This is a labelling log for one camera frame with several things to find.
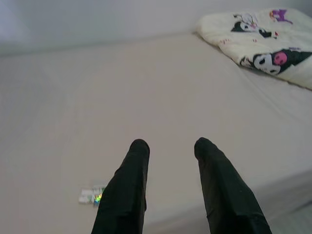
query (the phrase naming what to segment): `blanket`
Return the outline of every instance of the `blanket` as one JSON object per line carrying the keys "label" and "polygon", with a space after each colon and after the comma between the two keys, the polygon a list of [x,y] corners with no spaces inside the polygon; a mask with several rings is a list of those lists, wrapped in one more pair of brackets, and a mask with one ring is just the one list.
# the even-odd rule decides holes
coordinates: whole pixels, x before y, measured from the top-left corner
{"label": "blanket", "polygon": [[239,65],[312,89],[312,18],[298,10],[207,15],[197,32]]}

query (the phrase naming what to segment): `purple character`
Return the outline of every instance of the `purple character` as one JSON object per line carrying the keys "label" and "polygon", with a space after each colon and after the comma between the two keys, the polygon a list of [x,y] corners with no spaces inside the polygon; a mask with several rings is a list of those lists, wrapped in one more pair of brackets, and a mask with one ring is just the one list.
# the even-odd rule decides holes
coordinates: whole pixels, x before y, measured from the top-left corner
{"label": "purple character", "polygon": [[279,9],[279,10],[272,10],[272,11],[270,12],[270,17],[271,17],[271,19],[277,20],[278,22],[284,21],[284,22],[288,22],[288,23],[293,24],[293,22],[291,22],[291,21],[285,19],[286,11],[287,11],[287,10],[282,10],[282,9]]}

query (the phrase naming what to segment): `wall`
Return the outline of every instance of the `wall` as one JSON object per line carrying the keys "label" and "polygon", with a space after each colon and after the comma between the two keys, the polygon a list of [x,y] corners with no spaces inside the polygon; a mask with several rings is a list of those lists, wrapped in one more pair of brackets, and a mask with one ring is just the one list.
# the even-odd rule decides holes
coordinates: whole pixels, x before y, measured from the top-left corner
{"label": "wall", "polygon": [[310,0],[1,1],[6,17],[0,17],[0,27],[10,38],[0,38],[2,54],[188,31],[201,16],[222,11],[283,6],[312,16]]}

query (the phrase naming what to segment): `cartoon character print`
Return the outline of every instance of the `cartoon character print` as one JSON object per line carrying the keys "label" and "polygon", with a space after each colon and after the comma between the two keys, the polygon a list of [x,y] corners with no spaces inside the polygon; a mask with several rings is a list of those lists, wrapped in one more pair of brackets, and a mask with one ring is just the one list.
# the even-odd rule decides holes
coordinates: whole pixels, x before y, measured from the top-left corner
{"label": "cartoon character print", "polygon": [[274,38],[276,39],[278,36],[278,33],[275,32],[274,34],[272,32],[267,32],[265,29],[258,27],[257,25],[257,19],[250,14],[244,14],[244,15],[234,15],[234,18],[239,19],[234,24],[234,28],[231,30],[231,32],[241,32],[241,33],[259,33],[264,38]]}
{"label": "cartoon character print", "polygon": [[296,66],[308,57],[312,52],[299,52],[291,49],[283,49],[272,54],[256,54],[253,59],[244,57],[240,65],[255,68],[270,75],[276,76],[284,72],[290,66]]}
{"label": "cartoon character print", "polygon": [[270,12],[270,18],[273,19],[273,21],[277,22],[288,22],[293,24],[290,20],[285,19],[285,14],[287,10],[279,9],[279,10],[272,10]]}

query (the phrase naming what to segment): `mattress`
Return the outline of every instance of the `mattress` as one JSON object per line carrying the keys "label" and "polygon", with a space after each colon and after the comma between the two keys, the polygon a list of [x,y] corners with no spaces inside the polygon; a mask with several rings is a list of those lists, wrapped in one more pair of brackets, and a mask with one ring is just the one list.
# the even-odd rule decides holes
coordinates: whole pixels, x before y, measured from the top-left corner
{"label": "mattress", "polygon": [[96,209],[78,204],[80,190],[107,183],[135,138],[151,148],[145,233],[163,220],[207,230],[199,137],[262,207],[272,184],[312,170],[312,92],[240,68],[196,35],[0,58],[0,76],[4,233],[89,233]]}

